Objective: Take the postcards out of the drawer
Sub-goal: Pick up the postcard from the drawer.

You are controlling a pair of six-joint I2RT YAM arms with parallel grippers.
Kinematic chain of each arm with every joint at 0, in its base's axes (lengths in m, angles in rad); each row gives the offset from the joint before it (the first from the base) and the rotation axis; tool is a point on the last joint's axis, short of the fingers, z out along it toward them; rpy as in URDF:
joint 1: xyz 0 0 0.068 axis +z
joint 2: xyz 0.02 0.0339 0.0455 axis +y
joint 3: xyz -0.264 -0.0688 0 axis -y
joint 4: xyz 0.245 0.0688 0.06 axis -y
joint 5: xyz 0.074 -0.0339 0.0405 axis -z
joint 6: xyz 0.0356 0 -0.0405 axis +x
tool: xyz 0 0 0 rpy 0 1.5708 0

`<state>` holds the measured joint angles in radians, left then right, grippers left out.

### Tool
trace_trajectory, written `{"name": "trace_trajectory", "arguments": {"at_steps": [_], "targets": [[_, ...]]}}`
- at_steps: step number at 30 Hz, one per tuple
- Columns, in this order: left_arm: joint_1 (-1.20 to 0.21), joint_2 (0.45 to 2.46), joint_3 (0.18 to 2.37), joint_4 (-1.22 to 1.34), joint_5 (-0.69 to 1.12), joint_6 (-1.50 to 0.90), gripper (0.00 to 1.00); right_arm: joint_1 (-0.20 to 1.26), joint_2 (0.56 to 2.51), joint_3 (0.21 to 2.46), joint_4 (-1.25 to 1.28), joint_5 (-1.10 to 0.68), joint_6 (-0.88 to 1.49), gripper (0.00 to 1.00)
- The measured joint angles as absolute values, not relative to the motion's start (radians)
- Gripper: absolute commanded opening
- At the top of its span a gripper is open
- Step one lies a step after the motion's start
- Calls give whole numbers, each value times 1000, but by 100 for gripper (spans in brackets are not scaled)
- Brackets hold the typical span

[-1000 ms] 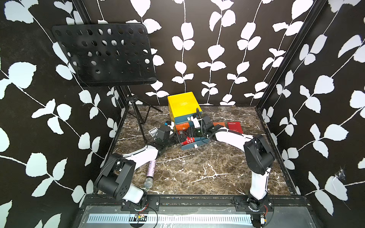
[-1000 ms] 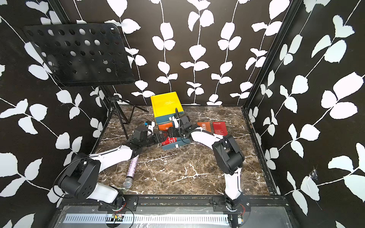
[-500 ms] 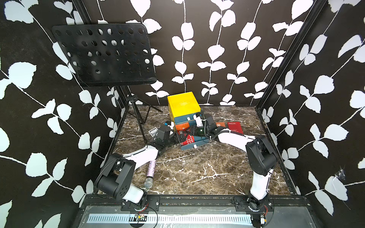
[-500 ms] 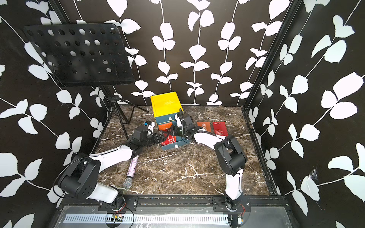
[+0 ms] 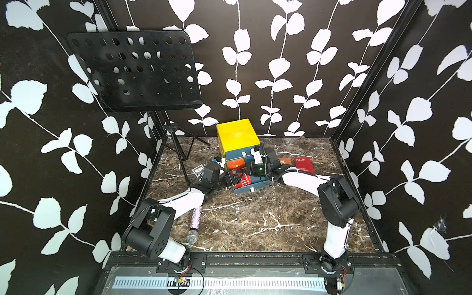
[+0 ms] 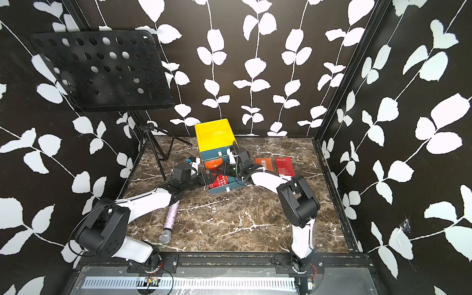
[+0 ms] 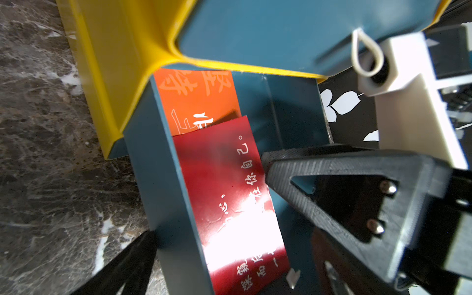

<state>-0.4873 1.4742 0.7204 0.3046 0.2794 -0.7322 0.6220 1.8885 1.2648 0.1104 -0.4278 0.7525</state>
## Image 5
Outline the teal drawer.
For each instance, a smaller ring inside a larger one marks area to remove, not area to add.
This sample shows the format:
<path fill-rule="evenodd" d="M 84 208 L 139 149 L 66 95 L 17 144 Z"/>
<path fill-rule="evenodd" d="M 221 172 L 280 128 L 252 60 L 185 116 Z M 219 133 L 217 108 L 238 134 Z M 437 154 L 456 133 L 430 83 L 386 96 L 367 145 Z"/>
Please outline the teal drawer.
<path fill-rule="evenodd" d="M 224 154 L 226 161 L 234 161 L 244 157 L 253 157 L 256 152 L 261 150 L 260 145 L 244 147 L 242 149 L 236 149 L 233 151 L 227 151 Z"/>
<path fill-rule="evenodd" d="M 254 158 L 241 158 L 226 163 L 228 171 L 236 174 L 239 181 L 233 185 L 235 195 L 255 190 L 271 185 L 270 180 L 265 177 L 262 162 L 257 163 Z"/>

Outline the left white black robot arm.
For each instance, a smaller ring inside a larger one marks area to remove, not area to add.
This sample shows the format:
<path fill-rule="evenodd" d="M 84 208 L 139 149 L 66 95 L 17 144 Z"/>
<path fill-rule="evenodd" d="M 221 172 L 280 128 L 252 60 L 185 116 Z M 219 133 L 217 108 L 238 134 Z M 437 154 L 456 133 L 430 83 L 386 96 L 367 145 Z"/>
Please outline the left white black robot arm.
<path fill-rule="evenodd" d="M 205 205 L 221 189 L 240 183 L 242 175 L 238 170 L 229 172 L 220 164 L 210 162 L 184 192 L 168 199 L 143 200 L 124 232 L 124 243 L 149 259 L 164 259 L 188 267 L 189 249 L 171 238 L 174 221 Z"/>

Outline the yellow drawer cabinet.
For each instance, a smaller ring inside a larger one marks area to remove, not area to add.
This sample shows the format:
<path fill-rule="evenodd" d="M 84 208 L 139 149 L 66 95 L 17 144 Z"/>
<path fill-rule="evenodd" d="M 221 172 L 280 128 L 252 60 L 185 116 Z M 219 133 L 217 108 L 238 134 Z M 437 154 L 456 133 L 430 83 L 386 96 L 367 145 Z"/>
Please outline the yellow drawer cabinet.
<path fill-rule="evenodd" d="M 249 119 L 236 120 L 216 126 L 221 156 L 227 151 L 260 145 Z"/>

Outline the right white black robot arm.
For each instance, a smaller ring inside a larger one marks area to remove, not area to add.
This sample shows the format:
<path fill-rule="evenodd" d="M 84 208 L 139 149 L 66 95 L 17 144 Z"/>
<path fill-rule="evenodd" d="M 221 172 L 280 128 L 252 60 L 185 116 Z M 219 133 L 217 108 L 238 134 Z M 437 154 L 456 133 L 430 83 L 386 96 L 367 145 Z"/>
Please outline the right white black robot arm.
<path fill-rule="evenodd" d="M 339 264 L 347 252 L 349 232 L 359 211 L 355 193 L 346 178 L 342 175 L 316 175 L 282 164 L 271 147 L 259 145 L 251 150 L 251 154 L 256 163 L 249 164 L 249 175 L 302 189 L 319 198 L 323 216 L 328 221 L 322 260 Z"/>

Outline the red dream postcard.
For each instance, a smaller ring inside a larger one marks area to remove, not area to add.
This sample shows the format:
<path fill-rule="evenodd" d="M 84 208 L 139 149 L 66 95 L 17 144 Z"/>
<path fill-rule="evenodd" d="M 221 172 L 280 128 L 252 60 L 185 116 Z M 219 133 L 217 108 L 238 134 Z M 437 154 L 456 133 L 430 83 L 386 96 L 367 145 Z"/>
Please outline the red dream postcard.
<path fill-rule="evenodd" d="M 315 174 L 311 159 L 308 157 L 294 158 L 294 165 L 298 170 L 302 172 L 306 172 L 312 175 Z"/>

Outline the teal top drawer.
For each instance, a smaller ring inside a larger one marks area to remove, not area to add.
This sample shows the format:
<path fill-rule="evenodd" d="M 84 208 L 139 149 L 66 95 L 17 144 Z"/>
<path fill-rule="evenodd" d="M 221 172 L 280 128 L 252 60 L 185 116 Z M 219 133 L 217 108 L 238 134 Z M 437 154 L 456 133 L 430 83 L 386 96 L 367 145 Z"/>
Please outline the teal top drawer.
<path fill-rule="evenodd" d="M 242 149 L 236 149 L 233 151 L 227 151 L 224 154 L 226 161 L 234 161 L 244 157 L 253 157 L 256 152 L 261 150 L 260 145 L 244 147 Z"/>

